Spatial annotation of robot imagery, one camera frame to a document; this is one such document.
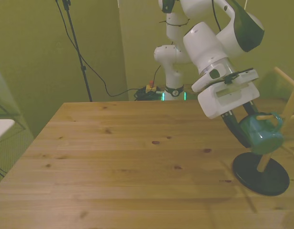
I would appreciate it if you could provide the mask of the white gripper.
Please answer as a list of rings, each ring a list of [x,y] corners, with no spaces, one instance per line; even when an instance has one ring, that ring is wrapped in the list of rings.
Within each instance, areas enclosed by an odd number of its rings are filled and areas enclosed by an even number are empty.
[[[248,115],[256,114],[258,109],[252,100],[259,96],[260,93],[254,83],[239,85],[216,83],[198,94],[198,102],[209,119],[221,115],[225,125],[236,139],[245,148],[250,148],[251,145],[231,110],[242,105]]]

